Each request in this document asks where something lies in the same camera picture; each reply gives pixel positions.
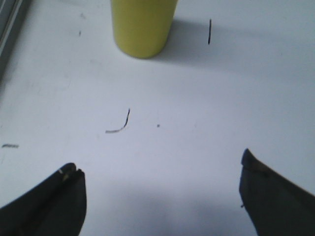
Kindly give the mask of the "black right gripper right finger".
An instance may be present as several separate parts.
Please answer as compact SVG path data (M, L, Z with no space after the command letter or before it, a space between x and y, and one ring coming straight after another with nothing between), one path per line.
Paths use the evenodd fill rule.
M313 236L315 197L246 149L239 192L259 236Z

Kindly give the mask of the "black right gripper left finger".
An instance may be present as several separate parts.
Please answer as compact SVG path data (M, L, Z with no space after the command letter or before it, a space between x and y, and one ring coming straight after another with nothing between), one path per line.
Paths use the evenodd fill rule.
M77 236L87 212L85 174L67 163L0 209L2 236Z

